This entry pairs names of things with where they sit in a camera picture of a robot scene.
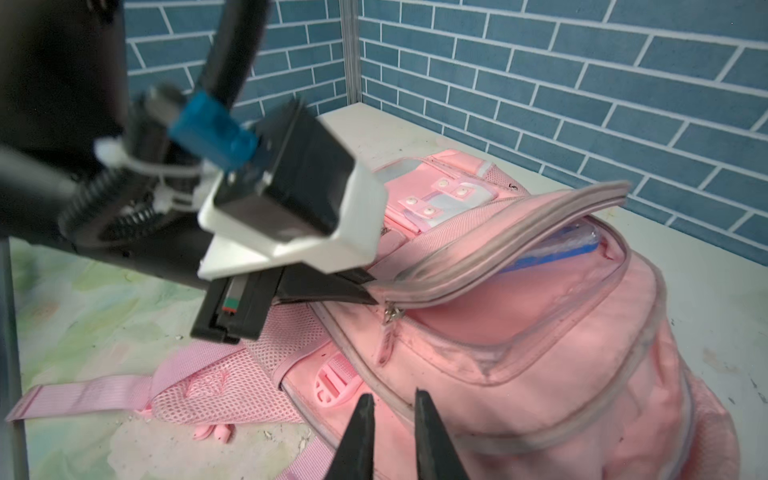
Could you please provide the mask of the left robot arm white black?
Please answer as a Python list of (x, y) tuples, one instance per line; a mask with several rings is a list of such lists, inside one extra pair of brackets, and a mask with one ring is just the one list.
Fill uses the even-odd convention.
[(370, 305), (386, 192), (305, 104), (235, 102), (267, 1), (228, 1), (193, 87), (127, 91), (118, 1), (1, 5), (1, 233), (203, 289), (195, 338), (275, 305)]

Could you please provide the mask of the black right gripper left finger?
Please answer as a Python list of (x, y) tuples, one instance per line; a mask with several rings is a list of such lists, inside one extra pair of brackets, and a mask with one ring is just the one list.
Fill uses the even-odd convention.
[(363, 394), (351, 415), (325, 480), (371, 480), (374, 476), (375, 403)]

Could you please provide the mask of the pink student backpack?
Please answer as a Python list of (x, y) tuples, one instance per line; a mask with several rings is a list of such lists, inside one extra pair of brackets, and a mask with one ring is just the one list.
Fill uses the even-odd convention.
[[(278, 304), (258, 340), (200, 341), (151, 376), (31, 388), (10, 418), (134, 410), (200, 436), (304, 421), (317, 450), (286, 471), (319, 478), (363, 394), (376, 474), (416, 475), (426, 390), (472, 479), (735, 479), (733, 421), (687, 367), (660, 271), (595, 212), (625, 182), (542, 195), (461, 151), (381, 167), (389, 199), (367, 272), (375, 305)], [(562, 227), (591, 253), (499, 271)]]

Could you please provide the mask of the blue geometry set case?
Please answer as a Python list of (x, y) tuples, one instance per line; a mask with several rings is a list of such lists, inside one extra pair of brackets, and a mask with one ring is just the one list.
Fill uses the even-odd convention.
[(499, 271), (507, 273), (588, 254), (597, 249), (601, 233), (586, 221), (577, 221), (562, 227), (536, 244), (519, 259)]

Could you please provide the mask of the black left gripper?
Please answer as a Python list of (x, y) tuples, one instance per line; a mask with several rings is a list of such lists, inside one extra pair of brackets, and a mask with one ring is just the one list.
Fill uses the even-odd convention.
[(258, 340), (273, 303), (342, 302), (375, 305), (363, 268), (326, 274), (305, 264), (289, 265), (213, 280), (190, 336), (213, 343)]

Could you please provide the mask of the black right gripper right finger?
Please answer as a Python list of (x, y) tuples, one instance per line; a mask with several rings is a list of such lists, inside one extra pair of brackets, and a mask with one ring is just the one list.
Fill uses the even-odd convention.
[(426, 390), (416, 390), (414, 414), (418, 479), (468, 480), (451, 437)]

